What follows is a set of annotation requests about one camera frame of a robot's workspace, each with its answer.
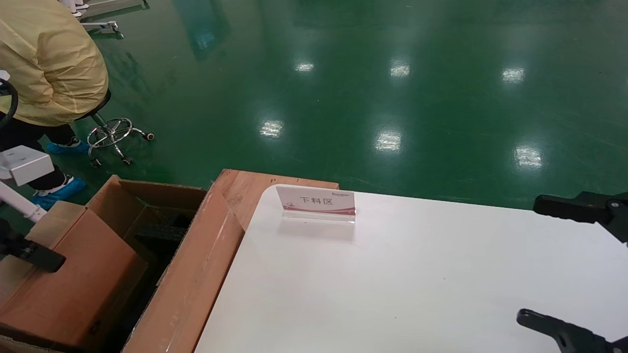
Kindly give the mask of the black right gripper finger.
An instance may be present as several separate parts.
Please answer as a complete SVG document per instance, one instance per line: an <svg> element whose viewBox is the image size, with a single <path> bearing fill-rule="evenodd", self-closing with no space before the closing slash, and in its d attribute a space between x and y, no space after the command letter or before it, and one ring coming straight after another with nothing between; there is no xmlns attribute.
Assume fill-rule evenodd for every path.
<svg viewBox="0 0 628 353"><path fill-rule="evenodd" d="M572 199L539 195L533 211L577 223L598 223L620 243L628 242L627 192L616 195L581 192Z"/></svg>
<svg viewBox="0 0 628 353"><path fill-rule="evenodd" d="M626 353L628 338L610 342L605 337L574 324L528 309L518 311L520 326L554 339L562 353Z"/></svg>

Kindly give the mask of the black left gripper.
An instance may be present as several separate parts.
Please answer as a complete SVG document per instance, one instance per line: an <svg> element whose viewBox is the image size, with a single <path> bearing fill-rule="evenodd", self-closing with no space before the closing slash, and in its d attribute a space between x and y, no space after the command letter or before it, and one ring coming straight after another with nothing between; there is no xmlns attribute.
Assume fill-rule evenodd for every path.
<svg viewBox="0 0 628 353"><path fill-rule="evenodd" d="M66 262L66 257L49 248L27 239L9 239L10 223L0 218L0 253L1 256L18 258L41 270L55 273Z"/></svg>

